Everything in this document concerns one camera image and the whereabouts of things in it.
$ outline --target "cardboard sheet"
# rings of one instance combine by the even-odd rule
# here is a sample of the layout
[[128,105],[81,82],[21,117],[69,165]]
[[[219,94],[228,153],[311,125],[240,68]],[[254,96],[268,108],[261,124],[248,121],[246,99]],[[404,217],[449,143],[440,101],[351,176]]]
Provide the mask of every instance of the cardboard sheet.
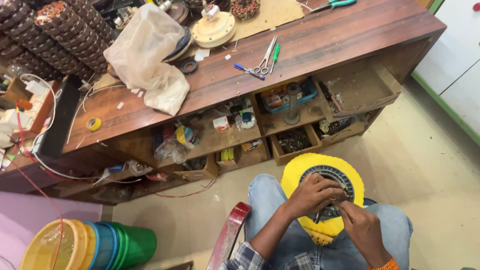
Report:
[[[262,0],[261,3],[260,12],[255,17],[244,22],[236,19],[236,32],[228,42],[236,42],[239,39],[237,44],[237,48],[239,48],[242,38],[265,30],[273,31],[277,26],[303,18],[303,7],[295,0]],[[191,23],[190,29],[193,28],[195,22]],[[181,56],[181,59],[195,55],[198,48],[198,45],[192,44],[188,51]]]

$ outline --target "blue bucket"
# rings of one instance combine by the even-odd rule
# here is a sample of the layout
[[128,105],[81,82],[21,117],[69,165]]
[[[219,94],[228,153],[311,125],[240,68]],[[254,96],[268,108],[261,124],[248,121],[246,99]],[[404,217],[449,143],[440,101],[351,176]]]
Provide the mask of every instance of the blue bucket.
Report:
[[92,223],[84,221],[95,231],[96,248],[88,270],[108,270],[118,253],[119,240],[115,229],[105,222]]

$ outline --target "hand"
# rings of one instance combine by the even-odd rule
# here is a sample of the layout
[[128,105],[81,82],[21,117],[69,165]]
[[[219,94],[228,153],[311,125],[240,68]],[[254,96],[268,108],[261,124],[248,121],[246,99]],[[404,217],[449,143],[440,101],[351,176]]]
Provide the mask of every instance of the hand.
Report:
[[336,203],[345,231],[372,268],[381,268],[392,258],[382,241],[380,219],[349,201]]
[[338,199],[342,196],[345,196],[345,192],[339,183],[325,179],[318,173],[309,173],[281,207],[294,220],[319,213],[332,203],[330,198]]

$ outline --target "masking tape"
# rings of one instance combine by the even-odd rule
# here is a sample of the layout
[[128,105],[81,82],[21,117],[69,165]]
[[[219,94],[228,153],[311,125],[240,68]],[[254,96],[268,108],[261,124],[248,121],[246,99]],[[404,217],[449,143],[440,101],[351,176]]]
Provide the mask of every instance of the masking tape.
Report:
[[100,127],[101,123],[102,121],[100,119],[93,117],[87,121],[86,127],[91,131],[95,131]]

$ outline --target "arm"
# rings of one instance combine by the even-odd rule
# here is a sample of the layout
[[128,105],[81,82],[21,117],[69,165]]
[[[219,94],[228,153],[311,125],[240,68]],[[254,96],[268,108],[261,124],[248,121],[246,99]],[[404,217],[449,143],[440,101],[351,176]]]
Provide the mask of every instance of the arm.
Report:
[[250,241],[250,245],[268,261],[288,226],[295,219],[316,214],[332,203],[329,198],[343,195],[345,192],[337,182],[324,179],[317,173],[307,175],[292,196],[276,210],[267,224]]
[[395,259],[385,249],[380,219],[349,201],[336,203],[345,231],[370,266],[369,269],[397,270]]
[[270,255],[295,219],[316,214],[332,203],[330,198],[339,199],[344,195],[337,182],[317,173],[308,174],[250,243],[240,243],[235,258],[225,261],[220,270],[267,270]]

